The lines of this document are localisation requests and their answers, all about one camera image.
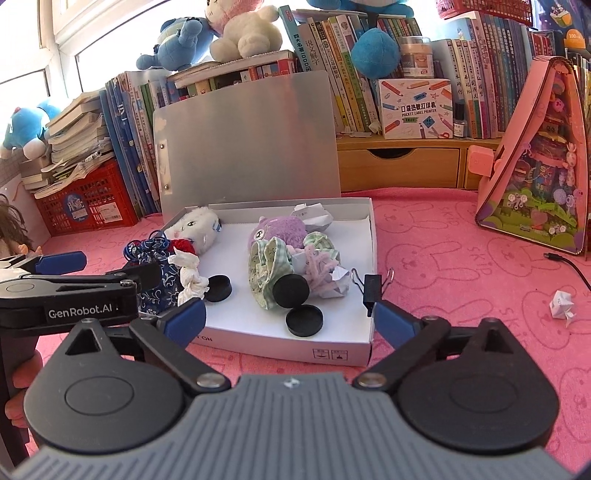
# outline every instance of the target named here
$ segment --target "black cable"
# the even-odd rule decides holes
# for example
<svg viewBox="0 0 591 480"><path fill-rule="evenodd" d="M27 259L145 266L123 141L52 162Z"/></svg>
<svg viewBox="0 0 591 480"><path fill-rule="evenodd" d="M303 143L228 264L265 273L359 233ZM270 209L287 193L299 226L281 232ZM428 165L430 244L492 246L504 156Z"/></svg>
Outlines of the black cable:
<svg viewBox="0 0 591 480"><path fill-rule="evenodd" d="M583 279L583 281L585 282L585 285L587 285L587 288L589 289L589 291L591 291L591 284L589 284L589 282L585 278L585 275L583 275L583 272L581 272L579 270L579 268L572 261L570 261L568 258L565 258L562 255L554 254L554 253L551 253L551 252L546 252L544 254L544 256L546 258L548 258L549 260L553 260L555 262L568 263L571 267L573 267L576 270L576 272L579 274L579 277L581 277Z"/></svg>

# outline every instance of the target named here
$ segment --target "white wall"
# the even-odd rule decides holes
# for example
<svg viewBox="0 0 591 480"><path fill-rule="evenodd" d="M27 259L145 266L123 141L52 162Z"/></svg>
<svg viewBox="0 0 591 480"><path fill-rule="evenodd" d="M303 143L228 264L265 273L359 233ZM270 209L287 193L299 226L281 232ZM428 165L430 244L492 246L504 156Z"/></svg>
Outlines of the white wall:
<svg viewBox="0 0 591 480"><path fill-rule="evenodd" d="M39 213L35 199L25 190L20 175L14 177L4 187L0 187L0 193L6 195L9 202L22 213L28 236L32 240L34 248L43 245L51 238Z"/></svg>

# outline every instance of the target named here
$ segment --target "blue floral pouch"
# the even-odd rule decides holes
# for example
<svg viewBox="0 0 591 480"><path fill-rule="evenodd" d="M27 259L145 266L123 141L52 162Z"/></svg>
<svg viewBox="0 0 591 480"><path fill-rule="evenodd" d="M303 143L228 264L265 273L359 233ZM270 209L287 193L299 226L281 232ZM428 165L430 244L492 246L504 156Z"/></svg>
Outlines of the blue floral pouch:
<svg viewBox="0 0 591 480"><path fill-rule="evenodd" d="M177 305L178 293L183 288L180 283L180 269L168 263L169 256L174 254L171 250L170 241L160 230L152 232L146 240L132 240L124 249L124 257L129 264L160 264L160 285L138 295L139 310L143 313L156 315Z"/></svg>

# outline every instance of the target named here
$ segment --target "red fabric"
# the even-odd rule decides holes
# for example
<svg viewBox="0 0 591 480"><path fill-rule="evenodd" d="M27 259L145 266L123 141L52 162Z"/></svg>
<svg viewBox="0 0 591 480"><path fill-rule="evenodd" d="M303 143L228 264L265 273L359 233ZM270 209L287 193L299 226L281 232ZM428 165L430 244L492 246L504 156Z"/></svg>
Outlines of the red fabric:
<svg viewBox="0 0 591 480"><path fill-rule="evenodd" d="M193 255L196 254L195 249L193 248L193 243L191 240L187 240L186 238L175 238L171 240L168 250L174 253L175 248L181 252L186 252Z"/></svg>

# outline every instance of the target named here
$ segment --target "blue round plush ball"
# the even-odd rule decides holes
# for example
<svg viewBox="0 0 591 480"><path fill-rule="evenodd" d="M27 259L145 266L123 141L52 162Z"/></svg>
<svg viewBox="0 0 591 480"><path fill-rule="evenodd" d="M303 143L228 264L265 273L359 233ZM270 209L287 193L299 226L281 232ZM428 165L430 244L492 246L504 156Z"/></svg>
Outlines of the blue round plush ball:
<svg viewBox="0 0 591 480"><path fill-rule="evenodd" d="M387 33L371 28L351 49L351 61L369 79L387 78L400 62L400 49Z"/></svg>

